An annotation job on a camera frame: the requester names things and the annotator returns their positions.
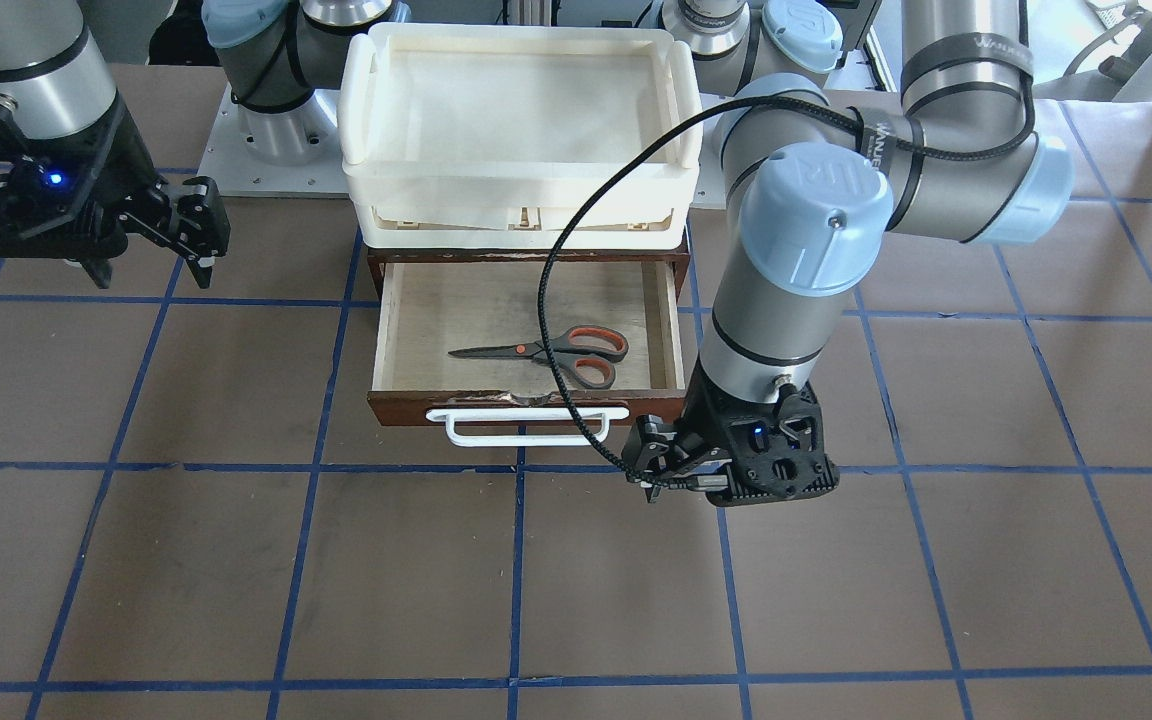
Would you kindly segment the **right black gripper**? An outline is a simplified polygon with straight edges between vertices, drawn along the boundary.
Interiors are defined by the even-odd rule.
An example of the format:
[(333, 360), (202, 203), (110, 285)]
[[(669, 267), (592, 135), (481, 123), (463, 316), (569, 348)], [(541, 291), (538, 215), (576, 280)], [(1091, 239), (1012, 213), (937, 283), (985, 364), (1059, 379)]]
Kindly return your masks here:
[(174, 249), (166, 187), (124, 101), (79, 132), (38, 141), (0, 100), (0, 258), (68, 260), (109, 290), (109, 259), (129, 233)]

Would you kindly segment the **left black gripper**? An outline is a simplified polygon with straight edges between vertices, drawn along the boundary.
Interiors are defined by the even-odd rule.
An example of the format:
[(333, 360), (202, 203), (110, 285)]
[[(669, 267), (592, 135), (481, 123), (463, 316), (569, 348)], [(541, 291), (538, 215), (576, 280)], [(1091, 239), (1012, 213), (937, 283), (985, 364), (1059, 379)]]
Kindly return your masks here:
[(823, 497), (838, 487), (810, 386), (786, 384), (768, 404), (728, 395), (695, 367), (684, 406), (684, 480), (719, 507)]

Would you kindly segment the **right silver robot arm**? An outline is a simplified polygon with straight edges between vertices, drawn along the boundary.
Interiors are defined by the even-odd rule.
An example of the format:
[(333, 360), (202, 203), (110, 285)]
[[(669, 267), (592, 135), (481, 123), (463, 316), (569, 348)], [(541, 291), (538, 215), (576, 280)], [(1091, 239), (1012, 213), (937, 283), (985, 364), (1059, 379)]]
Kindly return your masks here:
[[(342, 85), (349, 41), (411, 18), (402, 1), (197, 1), (256, 156), (301, 164), (328, 128), (317, 91)], [(0, 258), (58, 259), (109, 287), (131, 234), (211, 285), (230, 223), (214, 179), (157, 173), (74, 1), (0, 1)]]

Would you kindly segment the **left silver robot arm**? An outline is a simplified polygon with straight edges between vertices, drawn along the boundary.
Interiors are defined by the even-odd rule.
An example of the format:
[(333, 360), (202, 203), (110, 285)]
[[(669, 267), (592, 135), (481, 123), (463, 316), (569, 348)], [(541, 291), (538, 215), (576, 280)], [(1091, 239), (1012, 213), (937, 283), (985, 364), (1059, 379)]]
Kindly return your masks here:
[(795, 74), (723, 104), (714, 142), (732, 252), (676, 420), (641, 416), (623, 460), (649, 501), (719, 507), (838, 486), (809, 379), (887, 232), (1032, 243), (1068, 205), (1064, 143), (1036, 131), (1023, 1), (909, 1), (902, 109), (832, 108)]

